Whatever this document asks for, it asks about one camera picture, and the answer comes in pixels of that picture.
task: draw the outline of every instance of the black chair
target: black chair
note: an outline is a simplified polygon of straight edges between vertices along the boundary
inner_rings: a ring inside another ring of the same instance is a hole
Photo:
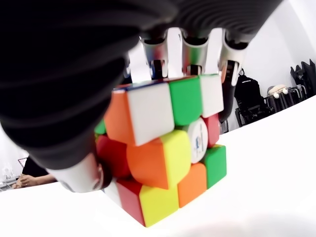
[[[295,70],[291,67],[291,75],[296,85],[305,88],[306,99],[316,95],[316,68],[311,59],[310,65],[302,62],[302,68],[299,65],[296,65]]]
[[[242,69],[235,90],[238,108],[235,115],[239,127],[266,118],[274,113],[266,99],[260,94],[259,83],[246,77]]]

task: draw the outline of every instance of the person's arm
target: person's arm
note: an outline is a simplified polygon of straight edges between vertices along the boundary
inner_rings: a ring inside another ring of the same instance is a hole
[[[56,179],[54,178],[52,174],[47,174],[41,177],[37,177],[36,179],[38,181],[38,185],[50,184],[50,183],[56,182]]]
[[[21,179],[23,178],[23,176],[24,174],[21,174],[16,183],[12,185],[13,189],[19,189],[22,187]]]

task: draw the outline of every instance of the rubik's cube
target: rubik's cube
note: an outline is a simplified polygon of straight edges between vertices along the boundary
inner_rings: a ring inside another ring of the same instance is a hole
[[[226,175],[219,139],[219,75],[120,86],[95,128],[97,154],[116,177],[118,204],[148,227]]]

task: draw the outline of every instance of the robotic hand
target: robotic hand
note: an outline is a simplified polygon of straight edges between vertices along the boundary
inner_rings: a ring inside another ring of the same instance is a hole
[[[0,121],[7,135],[73,192],[106,187],[93,129],[125,78],[139,37],[152,79],[168,76],[167,29],[182,31],[185,75],[203,74],[208,35],[223,28],[219,58],[231,113],[248,44],[281,0],[6,1],[0,9]]]

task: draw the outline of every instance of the robotic finger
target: robotic finger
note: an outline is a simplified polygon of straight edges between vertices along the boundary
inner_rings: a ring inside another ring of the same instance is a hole
[[[223,46],[218,62],[218,68],[222,72],[224,100],[224,110],[219,113],[220,122],[224,122],[231,114],[238,74],[242,68],[246,49],[253,38],[254,35],[232,33],[228,30],[223,30]]]

